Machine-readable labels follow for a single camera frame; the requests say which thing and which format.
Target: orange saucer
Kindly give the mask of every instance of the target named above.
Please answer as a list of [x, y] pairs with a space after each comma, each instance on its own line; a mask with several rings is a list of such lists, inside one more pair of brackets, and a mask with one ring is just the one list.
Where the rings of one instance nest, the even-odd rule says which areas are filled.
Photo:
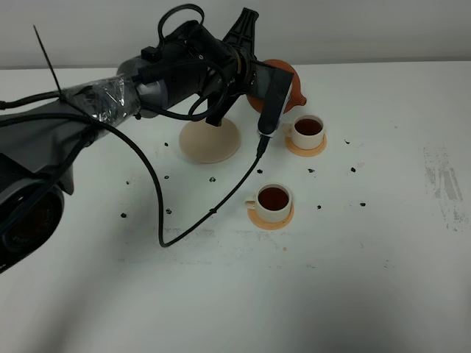
[[289, 222], [293, 219], [294, 216], [294, 206], [291, 204], [291, 211], [289, 212], [288, 217], [286, 217], [281, 222], [277, 223], [269, 223], [261, 219], [255, 210], [247, 210], [247, 215], [249, 215], [250, 220], [252, 223], [257, 226], [258, 228], [265, 229], [265, 230], [277, 230], [283, 227], [286, 227]]
[[288, 137], [285, 138], [285, 144], [286, 144], [286, 147], [288, 147], [288, 149], [291, 152], [293, 152], [294, 154], [297, 154], [298, 156], [314, 157], [325, 150], [325, 147], [327, 146], [327, 136], [324, 135], [324, 138], [322, 139], [321, 144], [318, 145], [315, 149], [300, 149], [298, 146], [296, 146], [293, 143], [293, 141], [291, 141], [291, 138], [288, 138]]

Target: table surface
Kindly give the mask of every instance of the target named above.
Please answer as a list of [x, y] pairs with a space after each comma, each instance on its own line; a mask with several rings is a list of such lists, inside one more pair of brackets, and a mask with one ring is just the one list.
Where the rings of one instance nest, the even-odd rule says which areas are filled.
[[[55, 234], [0, 276], [1, 351], [469, 352], [471, 63], [295, 68], [308, 103], [283, 120], [322, 117], [327, 148], [298, 157], [277, 132], [263, 173], [171, 248], [137, 156], [111, 135], [84, 150]], [[63, 86], [114, 72], [57, 70]], [[2, 100], [51, 89], [47, 70], [0, 71]], [[215, 165], [184, 158], [183, 122], [120, 126], [160, 178], [167, 239], [254, 160], [258, 114], [241, 98], [227, 117], [242, 144]], [[274, 232], [243, 205], [270, 181], [295, 205]]]

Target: black wire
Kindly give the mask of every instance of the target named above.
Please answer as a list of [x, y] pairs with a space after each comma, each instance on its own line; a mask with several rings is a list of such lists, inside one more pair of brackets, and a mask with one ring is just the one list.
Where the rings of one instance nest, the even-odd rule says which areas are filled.
[[71, 152], [68, 154], [67, 158], [61, 164], [61, 166], [51, 175], [51, 177], [42, 184], [35, 192], [26, 199], [25, 202], [18, 207], [13, 213], [11, 213], [7, 219], [2, 222], [2, 227], [0, 228], [0, 235], [2, 235], [4, 240], [4, 245], [7, 245], [5, 237], [7, 236], [7, 231], [18, 223], [24, 216], [54, 187], [54, 185], [59, 182], [60, 178], [64, 173], [72, 166], [72, 163], [75, 161], [80, 151], [91, 141], [93, 136], [90, 132], [85, 133], [79, 142], [73, 147]]
[[165, 22], [167, 22], [170, 16], [182, 10], [193, 10], [199, 13], [201, 15], [201, 22], [199, 22], [199, 25], [200, 26], [203, 25], [203, 22], [205, 21], [205, 12], [203, 11], [201, 7], [196, 6], [195, 4], [183, 4], [183, 5], [174, 7], [173, 9], [169, 10], [165, 15], [162, 16], [162, 18], [159, 21], [159, 24], [157, 25], [157, 33], [159, 36], [158, 48], [160, 50], [163, 49], [163, 46], [165, 45], [165, 38], [163, 36], [163, 25], [165, 24]]
[[102, 123], [101, 121], [94, 120], [92, 117], [87, 114], [85, 111], [82, 110], [82, 113], [84, 113], [86, 116], [80, 116], [80, 115], [74, 115], [70, 113], [62, 114], [62, 113], [44, 113], [44, 114], [31, 114], [31, 115], [23, 115], [23, 116], [18, 116], [15, 118], [10, 118], [5, 121], [0, 121], [0, 128], [6, 127], [6, 126], [11, 126], [11, 125], [16, 125], [16, 124], [21, 124], [21, 123], [26, 123], [28, 121], [39, 121], [39, 120], [70, 120], [70, 121], [77, 121], [81, 122], [84, 124], [88, 124], [94, 127], [98, 127], [101, 129], [105, 129], [108, 132], [113, 133], [116, 135], [118, 138], [123, 140], [142, 160], [144, 165], [147, 168], [147, 171], [150, 173], [150, 176], [152, 178], [152, 181], [155, 186], [155, 192], [157, 193], [157, 205], [158, 205], [158, 239], [159, 239], [159, 244], [163, 248], [167, 248], [173, 244], [175, 244], [177, 241], [182, 240], [184, 237], [186, 237], [188, 234], [193, 232], [201, 223], [206, 221], [211, 215], [217, 212], [217, 210], [241, 187], [241, 185], [244, 183], [244, 181], [247, 179], [247, 177], [252, 173], [252, 171], [255, 169], [256, 165], [258, 164], [258, 161], [261, 158], [262, 153], [257, 153], [257, 157], [255, 158], [255, 162], [252, 164], [252, 166], [249, 168], [249, 170], [245, 173], [245, 175], [242, 177], [241, 181], [227, 194], [226, 197], [222, 199], [221, 202], [219, 202], [213, 209], [209, 211], [208, 214], [206, 214], [203, 218], [201, 218], [199, 221], [195, 223], [192, 227], [190, 227], [188, 230], [186, 230], [183, 234], [179, 235], [175, 239], [169, 241], [166, 243], [163, 240], [163, 194], [162, 194], [162, 189], [160, 187], [159, 179], [157, 177], [157, 174], [155, 173], [154, 168], [150, 164], [149, 160], [147, 159], [146, 155], [139, 149], [139, 147], [129, 138], [127, 137], [123, 132], [119, 131], [115, 127], [108, 125], [106, 123]]
[[60, 97], [59, 92], [53, 91], [35, 94], [34, 96], [25, 97], [19, 99], [18, 101], [0, 101], [0, 110], [23, 107], [24, 105], [35, 103], [37, 101], [43, 101], [45, 99], [53, 99], [58, 97]]
[[208, 99], [210, 95], [211, 95], [211, 93], [207, 94], [206, 96], [199, 97], [198, 100], [195, 101], [193, 103], [193, 105], [191, 106], [190, 110], [188, 111], [188, 115], [193, 115], [194, 111], [200, 106], [201, 103], [203, 103], [206, 99]]
[[[249, 175], [253, 172], [253, 170], [255, 169], [255, 167], [257, 166], [258, 164], [258, 161], [260, 160], [260, 157], [256, 157], [255, 158], [255, 161], [254, 163], [250, 166], [249, 170], [245, 173], [245, 175], [242, 177], [241, 181], [238, 182], [238, 184], [226, 195], [226, 197], [224, 197], [222, 199], [221, 202], [219, 202], [217, 204], [216, 207], [212, 208], [203, 218], [201, 218], [199, 221], [197, 221], [192, 227], [190, 227], [188, 230], [184, 231], [182, 234], [180, 234], [179, 236], [177, 236], [175, 239], [173, 240], [170, 240], [168, 243], [166, 243], [164, 240], [163, 240], [163, 233], [162, 232], [159, 232], [159, 244], [160, 246], [162, 246], [163, 248], [168, 248], [169, 246], [175, 244], [177, 241], [179, 240], [182, 240], [184, 237], [186, 237], [188, 234], [190, 234], [191, 232], [193, 232], [201, 223], [203, 223], [204, 221], [206, 221], [208, 218], [210, 218], [214, 213], [216, 213], [219, 208], [221, 208], [221, 206], [223, 204], [226, 203], [226, 201], [228, 199], [230, 199], [230, 197], [236, 193], [236, 191], [242, 186], [242, 184], [244, 184], [244, 182], [247, 180], [247, 178], [249, 177]], [[163, 228], [163, 219], [160, 217], [159, 215], [159, 229], [160, 228]]]

